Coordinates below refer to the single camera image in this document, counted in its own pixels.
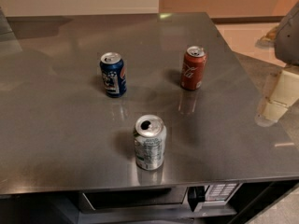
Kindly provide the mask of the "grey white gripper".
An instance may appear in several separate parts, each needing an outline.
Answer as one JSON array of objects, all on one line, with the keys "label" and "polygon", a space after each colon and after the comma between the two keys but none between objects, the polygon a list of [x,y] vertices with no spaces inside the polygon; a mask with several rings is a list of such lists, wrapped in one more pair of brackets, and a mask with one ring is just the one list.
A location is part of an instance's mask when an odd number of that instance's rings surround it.
[{"label": "grey white gripper", "polygon": [[[299,1],[281,20],[274,47],[277,59],[299,65]],[[276,73],[270,73],[263,86],[256,123],[261,127],[274,125],[298,99],[299,66],[285,66]]]}]

